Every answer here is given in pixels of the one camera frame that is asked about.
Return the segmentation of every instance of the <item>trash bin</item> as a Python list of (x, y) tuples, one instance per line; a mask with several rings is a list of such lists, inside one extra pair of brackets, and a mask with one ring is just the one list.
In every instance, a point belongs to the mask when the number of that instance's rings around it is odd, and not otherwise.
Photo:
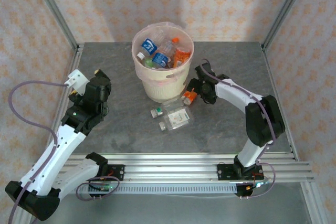
[[(136, 55), (143, 41), (157, 29), (165, 32), (167, 38), (180, 39), (182, 46), (191, 50), (189, 59), (181, 66), (173, 69), (149, 69), (142, 65)], [(146, 94), (155, 102), (164, 102), (180, 95), (185, 87), (190, 64), (194, 54), (194, 43), (191, 37), (180, 26), (170, 22), (148, 25), (138, 32), (132, 42), (132, 57), (136, 75), (142, 81)]]

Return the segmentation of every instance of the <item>wall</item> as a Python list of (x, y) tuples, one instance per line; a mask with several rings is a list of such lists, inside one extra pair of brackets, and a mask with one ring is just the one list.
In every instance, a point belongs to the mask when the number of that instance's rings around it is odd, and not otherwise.
[[(64, 82), (73, 52), (44, 0), (1, 0), (0, 11), (0, 220), (13, 206), (4, 187), (20, 180), (43, 152), (48, 133), (17, 119), (8, 107), (14, 85), (26, 80)], [(61, 88), (25, 86), (14, 107), (51, 126)]]
[(285, 0), (55, 0), (77, 42), (131, 41), (171, 21), (196, 41), (259, 41)]
[(336, 0), (296, 0), (267, 51), (281, 104), (304, 161), (336, 219)]

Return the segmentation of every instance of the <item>blue bottle label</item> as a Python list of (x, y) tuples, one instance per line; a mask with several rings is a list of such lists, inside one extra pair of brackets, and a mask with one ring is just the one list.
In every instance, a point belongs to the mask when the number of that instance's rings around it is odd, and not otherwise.
[(153, 58), (153, 62), (159, 64), (162, 68), (165, 68), (168, 62), (168, 57), (160, 52), (157, 52)]
[(141, 45), (146, 51), (152, 55), (156, 50), (157, 46), (151, 39), (146, 39)]

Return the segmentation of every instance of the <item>cable connector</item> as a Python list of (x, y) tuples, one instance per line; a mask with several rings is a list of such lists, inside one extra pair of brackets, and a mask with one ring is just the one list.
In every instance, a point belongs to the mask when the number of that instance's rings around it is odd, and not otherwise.
[(75, 69), (68, 77), (69, 79), (64, 84), (67, 84), (69, 88), (72, 87), (80, 95), (84, 95), (86, 84), (89, 82), (85, 75), (78, 69)]

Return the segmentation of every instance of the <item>floor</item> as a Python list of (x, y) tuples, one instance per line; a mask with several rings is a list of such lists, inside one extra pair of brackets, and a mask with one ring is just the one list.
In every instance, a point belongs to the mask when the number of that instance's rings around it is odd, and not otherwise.
[(72, 194), (63, 199), (48, 220), (37, 223), (310, 224), (311, 221), (300, 184), (290, 183), (275, 184), (268, 194), (249, 200), (239, 200), (231, 195), (219, 198), (207, 195), (112, 195), (103, 200), (84, 202)]
[[(196, 42), (188, 79), (207, 58), (216, 74), (224, 73), (253, 93), (274, 94), (260, 45), (256, 42)], [(238, 153), (247, 140), (245, 116), (230, 103), (201, 99), (190, 106), (193, 124), (161, 132), (160, 119), (134, 71), (130, 42), (85, 43), (79, 69), (87, 77), (101, 68), (111, 79), (110, 112), (77, 147), (75, 153)], [(271, 152), (289, 152), (285, 134)]]

